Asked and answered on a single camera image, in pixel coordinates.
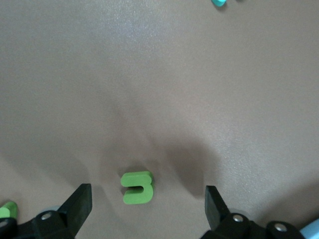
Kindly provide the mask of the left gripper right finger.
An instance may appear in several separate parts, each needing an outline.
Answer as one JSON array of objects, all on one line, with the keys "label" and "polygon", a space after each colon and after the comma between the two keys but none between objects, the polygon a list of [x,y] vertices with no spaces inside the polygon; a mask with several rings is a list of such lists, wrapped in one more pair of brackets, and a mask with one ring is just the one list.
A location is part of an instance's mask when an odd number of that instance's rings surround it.
[{"label": "left gripper right finger", "polygon": [[205,188],[205,214],[210,230],[200,239],[306,239],[293,225],[282,221],[256,224],[240,213],[231,213],[215,186]]}]

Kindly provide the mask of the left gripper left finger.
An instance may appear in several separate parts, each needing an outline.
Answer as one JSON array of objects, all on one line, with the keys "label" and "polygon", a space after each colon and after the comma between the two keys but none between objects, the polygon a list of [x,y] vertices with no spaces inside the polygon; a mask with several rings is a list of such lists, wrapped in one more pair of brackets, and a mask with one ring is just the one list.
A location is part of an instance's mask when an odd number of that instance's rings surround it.
[{"label": "left gripper left finger", "polygon": [[91,184],[81,184],[57,210],[20,225],[14,218],[0,219],[0,239],[76,239],[91,211]]}]

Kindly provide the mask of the green foam letter N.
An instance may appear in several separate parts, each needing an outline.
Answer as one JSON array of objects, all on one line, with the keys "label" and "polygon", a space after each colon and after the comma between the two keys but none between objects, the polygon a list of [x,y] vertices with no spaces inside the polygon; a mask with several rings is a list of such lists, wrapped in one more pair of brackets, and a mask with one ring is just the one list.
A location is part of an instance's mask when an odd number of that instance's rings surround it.
[{"label": "green foam letter N", "polygon": [[9,201],[0,207],[0,219],[14,218],[17,219],[18,207],[16,202]]}]

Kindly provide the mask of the green foam letter u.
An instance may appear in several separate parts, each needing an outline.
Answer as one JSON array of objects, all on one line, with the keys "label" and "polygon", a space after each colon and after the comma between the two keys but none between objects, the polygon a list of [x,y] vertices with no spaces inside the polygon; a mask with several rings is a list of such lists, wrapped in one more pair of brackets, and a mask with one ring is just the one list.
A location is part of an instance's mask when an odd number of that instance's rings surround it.
[{"label": "green foam letter u", "polygon": [[123,196],[127,205],[145,204],[153,198],[153,175],[149,171],[127,172],[121,177],[121,185],[127,188]]}]

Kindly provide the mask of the blue plate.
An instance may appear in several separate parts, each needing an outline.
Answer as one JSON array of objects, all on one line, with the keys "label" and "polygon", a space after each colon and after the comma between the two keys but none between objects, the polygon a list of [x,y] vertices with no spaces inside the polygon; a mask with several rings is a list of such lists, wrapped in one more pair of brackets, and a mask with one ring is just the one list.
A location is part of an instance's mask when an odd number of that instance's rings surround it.
[{"label": "blue plate", "polygon": [[304,226],[300,233],[305,239],[319,239],[319,219]]}]

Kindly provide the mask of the brown table cover sheet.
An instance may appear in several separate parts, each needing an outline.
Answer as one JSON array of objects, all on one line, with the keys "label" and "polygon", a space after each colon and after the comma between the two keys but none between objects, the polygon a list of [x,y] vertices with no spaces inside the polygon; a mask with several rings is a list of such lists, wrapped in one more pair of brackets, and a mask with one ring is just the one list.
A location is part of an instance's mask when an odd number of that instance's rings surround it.
[{"label": "brown table cover sheet", "polygon": [[0,205],[82,183],[77,239],[199,239],[206,185],[262,226],[319,218],[319,0],[0,0]]}]

